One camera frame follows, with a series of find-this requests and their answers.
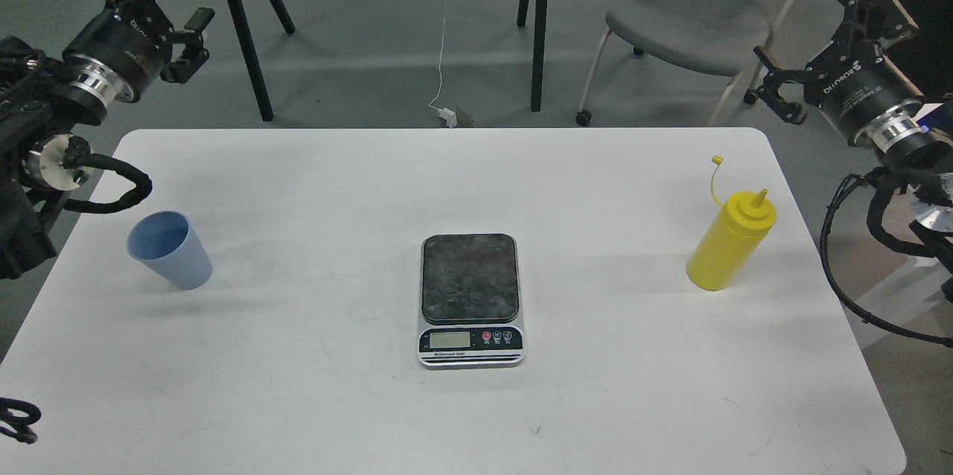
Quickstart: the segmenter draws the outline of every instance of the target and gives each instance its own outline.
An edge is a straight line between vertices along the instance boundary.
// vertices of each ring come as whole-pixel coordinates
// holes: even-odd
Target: robotic arm
[[[887,248],[906,255],[938,258],[953,272],[953,173],[939,170],[940,160],[950,151],[949,140],[926,123],[943,121],[951,103],[930,112],[919,123],[914,116],[923,105],[923,95],[893,65],[884,50],[913,37],[919,27],[897,0],[838,0],[844,6],[844,20],[830,43],[803,70],[783,70],[770,54],[755,47],[755,55],[766,67],[762,85],[748,92],[745,100],[762,99],[779,118],[800,125],[806,109],[786,101],[779,93],[783,84],[803,85],[803,100],[816,106],[848,145],[871,145],[882,167],[866,176],[848,176],[828,206],[820,235],[820,254],[831,288],[847,308],[865,322],[893,333],[938,342],[953,348],[953,339],[937,338],[892,325],[860,308],[848,299],[834,281],[827,264],[827,235],[834,213],[855,188],[876,189],[867,213],[871,235]],[[920,243],[899,240],[884,229],[882,218],[896,191],[915,189],[910,223]],[[953,302],[953,278],[943,283],[943,294]]]
[[[113,213],[152,191],[145,173],[96,155],[71,130],[99,125],[113,101],[134,103],[157,76],[182,84],[208,60],[200,7],[175,31],[156,0],[105,0],[105,8],[63,51],[47,57],[14,37],[0,39],[0,278],[19,278],[57,251],[48,231],[63,210]],[[173,60],[173,46],[185,48]],[[93,168],[135,187],[114,203],[68,198]]]

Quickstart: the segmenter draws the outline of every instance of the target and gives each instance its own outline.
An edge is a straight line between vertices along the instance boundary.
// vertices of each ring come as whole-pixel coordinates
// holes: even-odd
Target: yellow squeeze bottle
[[[722,160],[720,156],[712,158],[715,165],[721,165]],[[715,174],[712,174],[712,199],[721,210],[688,259],[686,271],[695,285],[707,291],[724,289],[765,239],[777,220],[777,211],[767,200],[767,194],[767,189],[758,194],[739,192],[722,204],[715,197]]]

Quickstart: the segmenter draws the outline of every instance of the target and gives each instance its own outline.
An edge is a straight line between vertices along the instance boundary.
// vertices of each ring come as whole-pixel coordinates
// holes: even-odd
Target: blue cup
[[[211,277],[211,261],[188,218],[160,211],[143,218],[126,239],[134,259],[180,289],[194,289]]]

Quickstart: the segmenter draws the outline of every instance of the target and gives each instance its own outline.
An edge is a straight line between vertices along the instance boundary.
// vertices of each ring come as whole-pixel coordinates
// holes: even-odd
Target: gray floor
[[[277,115],[265,127],[439,126],[427,103],[438,89],[444,7],[446,50],[438,106],[466,109],[479,127],[574,127],[579,91],[605,29],[602,17],[610,0],[550,0],[542,112],[528,110],[532,32],[514,26],[517,0],[285,1],[299,29],[293,36],[283,34],[267,0],[245,0]],[[103,126],[77,127],[99,152],[111,153],[125,133],[141,128],[263,126],[225,0],[160,3],[177,26],[195,7],[218,12],[208,28],[211,61],[186,86],[157,83],[140,103],[114,105]],[[0,0],[0,35],[18,35],[55,54],[100,7],[100,0]],[[823,47],[840,17],[834,0],[799,0],[777,37],[776,58],[788,67],[802,66]],[[629,48],[615,40],[593,88],[592,126],[704,126],[725,82],[650,57],[634,60]],[[869,170],[875,157],[870,150],[847,148],[817,113],[799,128],[779,122],[763,104],[748,108],[739,99],[737,95],[726,105],[721,125],[766,133],[816,238],[838,181],[844,174]],[[88,194],[85,190],[79,196]],[[867,234],[868,198],[861,192],[844,206],[832,235],[835,271],[854,295],[902,262]],[[64,214],[54,230],[57,245],[74,222],[75,217]],[[0,281],[0,355],[13,341],[51,264],[18,281]],[[936,306],[914,326],[950,335],[951,311]],[[908,452],[906,473],[953,472],[949,351],[890,336],[864,356]]]

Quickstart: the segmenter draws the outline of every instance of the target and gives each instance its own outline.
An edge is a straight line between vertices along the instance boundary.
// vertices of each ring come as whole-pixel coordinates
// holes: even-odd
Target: chair
[[[757,0],[619,0],[606,13],[608,30],[599,40],[576,111],[576,123],[585,126],[592,120],[586,101],[602,50],[612,34],[632,45],[636,57],[647,52],[681,68],[731,77],[708,120],[709,126],[715,123],[728,95],[751,67],[753,78],[745,102],[753,104],[760,67],[752,50],[756,45],[768,48],[794,1],[787,0],[772,20],[771,7]]]

